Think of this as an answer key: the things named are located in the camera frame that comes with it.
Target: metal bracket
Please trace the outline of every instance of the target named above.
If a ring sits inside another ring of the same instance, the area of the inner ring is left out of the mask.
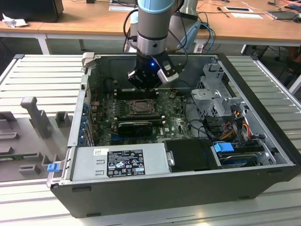
[[[87,68],[95,63],[94,60],[95,60],[95,53],[87,52],[83,54],[81,62],[83,64],[83,67]]]

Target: robotic arm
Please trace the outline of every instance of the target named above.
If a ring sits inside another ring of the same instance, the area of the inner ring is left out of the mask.
[[[179,77],[182,66],[174,65],[165,52],[170,18],[184,0],[138,0],[139,21],[135,70],[128,80],[139,89],[156,88]]]

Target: yellow wire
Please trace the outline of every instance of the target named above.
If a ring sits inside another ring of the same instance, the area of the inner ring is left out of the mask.
[[[225,136],[223,136],[223,137],[221,138],[221,140],[223,140],[223,139],[225,139],[225,138],[231,136],[233,133],[234,133],[234,130],[231,130],[231,132],[229,132],[229,133],[227,133]]]

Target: computer case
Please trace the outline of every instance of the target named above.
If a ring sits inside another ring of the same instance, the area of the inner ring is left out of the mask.
[[[13,19],[57,22],[63,13],[62,0],[0,0],[0,13]]]

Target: paper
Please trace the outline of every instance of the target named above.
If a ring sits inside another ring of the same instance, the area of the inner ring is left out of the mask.
[[[110,6],[109,11],[132,11],[132,7],[127,6]]]
[[[236,18],[263,19],[258,14],[248,14],[248,13],[231,13],[231,14]]]
[[[28,24],[23,19],[12,19],[7,16],[3,15],[2,22],[5,23],[7,26],[15,28],[20,26],[27,26]]]

